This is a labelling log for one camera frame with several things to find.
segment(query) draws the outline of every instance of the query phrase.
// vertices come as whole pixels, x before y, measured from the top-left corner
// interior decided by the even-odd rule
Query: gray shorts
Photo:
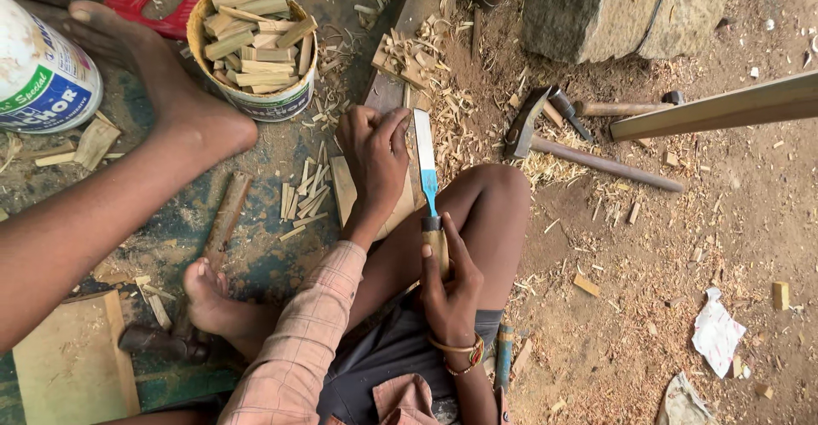
[[[414,295],[404,296],[353,347],[336,353],[318,400],[320,423],[334,415],[346,425],[377,425],[372,389],[407,373],[418,373],[429,384],[433,411],[455,402],[454,380],[443,353],[426,340],[429,325],[425,315],[412,309]],[[502,315],[503,310],[477,310],[475,330],[486,347],[494,342]]]

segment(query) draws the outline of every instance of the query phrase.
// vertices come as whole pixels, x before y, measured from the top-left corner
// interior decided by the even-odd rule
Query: bangle
[[[484,350],[483,337],[481,337],[480,334],[477,334],[477,331],[475,331],[476,339],[475,345],[472,347],[449,347],[447,345],[443,345],[442,343],[435,340],[435,338],[432,336],[432,333],[429,333],[429,335],[426,336],[426,338],[429,339],[429,343],[431,343],[435,347],[438,347],[440,350],[454,353],[469,353],[469,363],[471,365],[466,369],[463,369],[462,371],[455,371],[454,369],[452,369],[452,367],[449,365],[448,360],[444,356],[444,360],[446,361],[446,370],[449,371],[449,374],[453,376],[459,376],[467,373],[468,371],[471,370],[471,368],[478,365],[480,363],[480,360],[483,359]]]

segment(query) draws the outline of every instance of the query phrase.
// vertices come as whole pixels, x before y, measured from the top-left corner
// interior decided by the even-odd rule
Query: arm
[[[342,241],[304,279],[247,368],[219,423],[280,425],[318,422],[316,407],[335,348],[349,323],[366,250],[403,191],[409,157],[404,118],[408,110],[381,116],[354,107],[337,134],[358,199]]]
[[[444,230],[455,278],[443,284],[432,247],[424,244],[421,249],[421,299],[426,319],[438,342],[448,347],[471,347],[476,342],[475,314],[483,274],[472,262],[465,242],[447,212],[444,213]],[[453,371],[461,373],[471,367],[468,353],[444,351],[444,355]],[[480,363],[454,379],[464,425],[496,425],[500,422],[492,386]]]

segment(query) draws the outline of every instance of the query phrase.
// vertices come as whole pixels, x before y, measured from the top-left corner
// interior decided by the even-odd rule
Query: blue chisel shank
[[[421,188],[429,203],[429,215],[438,215],[435,209],[435,196],[438,194],[438,174],[434,169],[421,169]]]

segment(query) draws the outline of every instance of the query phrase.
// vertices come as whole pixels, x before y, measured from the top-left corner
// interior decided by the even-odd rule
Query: plaid shirt
[[[366,252],[353,242],[335,243],[284,308],[276,331],[247,368],[220,425],[315,425],[318,396],[335,348],[349,323]],[[381,425],[438,425],[432,393],[419,374],[406,374],[372,389]],[[508,409],[498,396],[501,417]],[[342,425],[336,418],[331,425]]]

